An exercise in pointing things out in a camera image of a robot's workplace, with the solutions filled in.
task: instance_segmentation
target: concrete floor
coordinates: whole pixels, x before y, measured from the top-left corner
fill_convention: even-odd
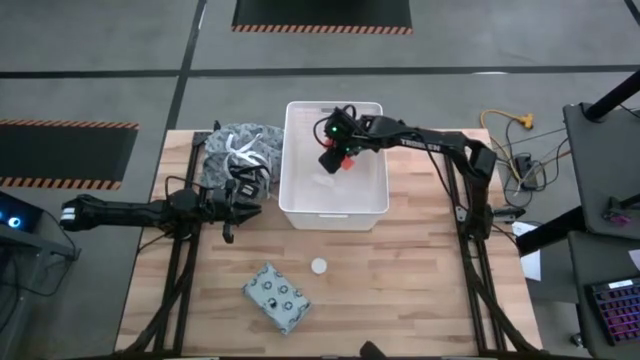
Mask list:
[[[196,4],[5,0],[0,3],[0,72],[178,70]],[[352,100],[379,102],[385,114],[431,128],[478,127],[478,115],[487,108],[534,113],[533,130],[513,127],[511,139],[517,140],[562,128],[563,105],[598,99],[629,75],[607,72],[607,66],[634,64],[640,57],[640,29],[622,0],[413,0],[415,34],[410,37],[235,34],[229,31],[233,4],[208,3],[194,69],[563,65],[600,66],[591,71],[602,73],[191,78],[178,129],[210,128],[214,120],[282,126],[290,101]],[[122,188],[89,193],[105,200],[147,201],[176,83],[174,77],[0,78],[0,117],[140,123]],[[627,104],[640,106],[640,98]],[[504,119],[489,120],[500,141],[505,125]],[[539,157],[565,136],[556,133],[516,145],[514,151]],[[555,169],[549,172],[553,176]],[[54,214],[61,202],[77,195],[2,190]],[[564,158],[559,180],[535,195],[525,219],[546,221],[577,204],[575,175]],[[59,292],[34,310],[21,358],[113,350],[139,236],[140,229],[115,227],[72,234],[82,256]],[[562,249],[552,255],[570,261]],[[550,302],[544,285],[532,284],[531,294],[545,348],[586,356],[567,342],[578,331],[573,306]]]

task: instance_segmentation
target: wooden table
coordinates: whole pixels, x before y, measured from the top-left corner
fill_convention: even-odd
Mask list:
[[[489,142],[486,130],[463,131]],[[164,198],[166,176],[186,173],[192,134],[167,134],[154,199]],[[388,356],[475,355],[450,200],[426,153],[394,148],[387,151],[387,160],[390,208],[371,232],[295,230],[274,199],[263,203],[261,215],[234,229],[232,245],[225,244],[220,225],[205,226],[183,353],[354,356],[371,340]],[[444,172],[442,158],[436,160]],[[170,191],[181,186],[171,183]],[[492,205],[502,206],[497,172],[490,189]],[[158,235],[159,230],[146,229],[142,243]],[[498,302],[525,338],[541,347],[515,246],[493,233],[487,247]],[[170,253],[171,240],[163,239],[138,256],[117,349],[133,342],[159,307]],[[316,257],[328,261],[327,272],[320,276],[310,268]],[[266,261],[312,302],[310,313],[288,336],[240,290]],[[166,347],[173,341],[172,316]],[[491,346],[486,308],[483,321]]]

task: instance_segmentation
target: small white cap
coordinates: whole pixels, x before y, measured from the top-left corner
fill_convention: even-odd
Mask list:
[[[327,271],[327,260],[323,258],[315,258],[311,262],[311,270],[317,274],[324,274]]]

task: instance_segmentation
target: red object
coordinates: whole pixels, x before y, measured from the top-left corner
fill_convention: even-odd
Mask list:
[[[353,159],[352,159],[352,158],[350,158],[350,157],[348,157],[348,156],[345,156],[345,157],[344,157],[344,160],[342,160],[342,168],[343,168],[344,170],[349,170],[349,169],[351,169],[351,168],[353,167],[353,165],[354,165],[355,163],[356,163],[356,162],[355,162],[355,161],[353,161]]]

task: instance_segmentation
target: blue light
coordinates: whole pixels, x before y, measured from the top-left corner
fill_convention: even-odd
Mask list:
[[[10,227],[15,229],[18,226],[20,226],[20,224],[22,223],[22,220],[20,220],[20,218],[17,218],[17,217],[12,217],[9,219],[7,223],[9,224]]]

